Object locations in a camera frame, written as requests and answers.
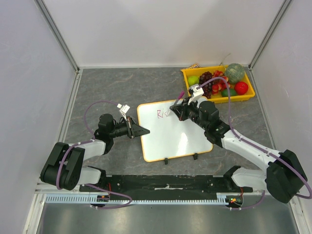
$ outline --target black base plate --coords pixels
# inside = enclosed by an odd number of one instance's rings
[[[126,194],[133,200],[202,200],[216,199],[216,193],[240,193],[229,176],[213,175],[109,175],[101,170],[101,178],[95,186]],[[175,190],[155,190],[155,188],[177,188]],[[81,192],[96,192],[98,190],[80,186]],[[245,193],[251,193],[252,188],[244,187]],[[111,195],[111,200],[123,197]]]

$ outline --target green apple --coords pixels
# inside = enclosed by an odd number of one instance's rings
[[[199,84],[199,77],[198,76],[190,76],[187,78],[187,82],[189,86]]]

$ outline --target metal surface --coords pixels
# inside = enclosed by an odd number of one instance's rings
[[[285,14],[286,10],[288,9],[290,3],[292,2],[292,0],[284,0],[284,2],[282,3],[281,7],[279,8],[275,18],[273,19],[272,24],[270,25],[267,33],[264,36],[264,39],[262,40],[259,48],[257,49],[257,52],[255,53],[251,63],[249,64],[249,67],[252,69],[254,67],[254,65],[257,63],[258,58],[260,57],[260,55],[262,54],[262,51],[264,50],[264,48],[266,47],[266,45],[268,44],[271,36],[273,35],[275,29],[277,28],[278,24],[280,23],[283,15]]]
[[[68,57],[72,67],[74,68],[75,71],[79,70],[79,67],[73,57],[73,55],[70,53],[68,46],[65,43],[65,40],[63,39],[61,33],[59,32],[59,29],[57,28],[48,8],[46,7],[45,3],[43,0],[35,0],[35,3],[37,4],[39,10],[42,12],[42,15],[44,16],[45,20],[47,21],[49,27],[51,28],[54,36],[56,37],[59,45],[65,52],[66,56]]]
[[[56,204],[125,204],[128,200],[111,200],[109,202],[97,201],[98,195],[106,195],[107,193],[101,194],[48,194],[46,196],[46,203]],[[228,205],[225,202],[225,195],[217,195],[216,200],[134,200],[131,204],[140,205]]]
[[[293,216],[295,218],[298,230],[300,234],[311,234],[309,230],[309,226],[307,224],[307,219],[305,218],[303,212],[302,212],[302,205],[297,196],[294,196],[291,201],[290,205],[292,208]]]
[[[253,204],[258,196],[245,196]],[[133,205],[96,210],[86,204],[45,204],[37,234],[297,234],[289,205],[272,197],[255,209],[209,205]]]

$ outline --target grapes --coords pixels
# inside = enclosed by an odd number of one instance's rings
[[[210,72],[204,72],[200,77],[199,77],[199,85],[205,83],[206,81],[210,80],[213,77],[213,75]],[[212,95],[212,85],[215,84],[213,81],[206,84],[203,87],[204,90],[204,96],[208,99],[211,98]]]

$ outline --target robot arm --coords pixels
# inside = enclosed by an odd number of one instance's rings
[[[72,190],[80,184],[97,184],[100,179],[101,171],[96,168],[82,168],[84,160],[94,156],[107,154],[113,144],[115,137],[127,135],[130,139],[149,134],[150,131],[136,124],[132,117],[123,118],[119,123],[113,119],[110,114],[103,114],[99,118],[98,129],[94,132],[95,139],[86,144],[74,147],[63,165],[59,187]],[[72,144],[58,142],[54,145],[48,160],[46,161],[40,178],[42,182],[56,185],[59,164]]]
[[[304,185],[303,182],[286,166],[269,155],[273,153],[279,156],[307,180],[295,153],[289,150],[282,153],[269,149],[234,130],[237,136],[239,136],[238,138],[232,132],[229,125],[220,120],[219,111],[213,102],[204,101],[197,107],[197,101],[190,101],[192,97],[185,98],[180,104],[170,107],[179,120],[185,121],[190,119],[205,130],[204,135],[212,144],[243,156],[261,169],[248,170],[236,166],[232,180],[237,186],[267,189],[274,198],[283,203],[289,202],[299,192]],[[246,141],[261,149],[265,149],[267,153],[251,146]]]

